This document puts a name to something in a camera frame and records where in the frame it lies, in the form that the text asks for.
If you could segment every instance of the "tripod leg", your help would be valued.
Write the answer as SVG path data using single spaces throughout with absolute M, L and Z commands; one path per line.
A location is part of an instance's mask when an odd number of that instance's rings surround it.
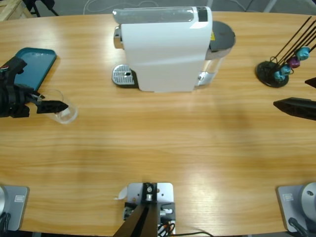
M 54 13 L 55 16 L 59 16 L 58 13 L 53 8 L 50 11 Z
M 37 17 L 40 17 L 39 10 L 38 10 L 37 6 L 35 5 L 35 3 L 33 4 L 33 8 L 34 8 L 34 11 L 35 11 L 36 16 L 37 16 Z

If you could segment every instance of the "coffee machine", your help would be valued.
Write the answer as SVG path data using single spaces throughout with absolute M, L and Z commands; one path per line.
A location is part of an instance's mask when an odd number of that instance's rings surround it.
M 230 37 L 212 32 L 212 13 L 207 6 L 115 9 L 113 17 L 119 24 L 114 45 L 124 49 L 128 63 L 113 70 L 112 80 L 120 87 L 192 91 L 212 81 L 215 74 L 207 71 L 209 62 L 223 58 L 235 44 L 230 27 Z M 215 50 L 212 42 L 217 42 Z

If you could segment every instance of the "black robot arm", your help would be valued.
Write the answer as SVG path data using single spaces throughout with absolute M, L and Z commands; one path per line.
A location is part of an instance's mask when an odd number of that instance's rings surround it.
M 15 85 L 17 74 L 23 73 L 27 65 L 25 61 L 14 56 L 0 67 L 0 118 L 13 117 L 23 118 L 30 115 L 30 109 L 25 104 L 34 103 L 37 113 L 58 113 L 68 108 L 61 101 L 45 101 L 33 88 L 26 85 Z

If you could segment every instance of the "clear glass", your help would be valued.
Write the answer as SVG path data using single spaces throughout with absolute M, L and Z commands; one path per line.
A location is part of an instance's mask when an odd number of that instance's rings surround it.
M 59 100 L 68 105 L 68 108 L 59 113 L 46 113 L 45 115 L 56 122 L 61 124 L 68 124 L 74 121 L 78 116 L 77 107 L 70 102 L 70 100 L 63 95 L 63 93 L 56 89 L 50 89 L 41 93 L 45 98 L 44 100 Z
M 216 76 L 216 74 L 218 73 L 218 70 L 223 62 L 225 57 L 223 58 L 215 58 L 212 60 L 208 60 L 206 61 L 206 67 L 205 67 L 205 72 L 211 74 L 211 80 L 214 79 L 214 77 Z
M 188 22 L 194 18 L 188 6 L 114 9 L 113 16 L 119 24 Z
M 202 72 L 200 72 L 197 78 L 196 86 L 210 84 L 216 76 L 224 58 L 225 57 L 206 60 Z

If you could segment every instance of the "metal bracket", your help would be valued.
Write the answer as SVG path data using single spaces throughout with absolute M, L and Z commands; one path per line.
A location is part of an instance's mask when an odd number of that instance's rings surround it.
M 20 186 L 0 186 L 0 206 L 2 213 L 11 215 L 7 229 L 17 231 L 22 223 L 29 189 Z

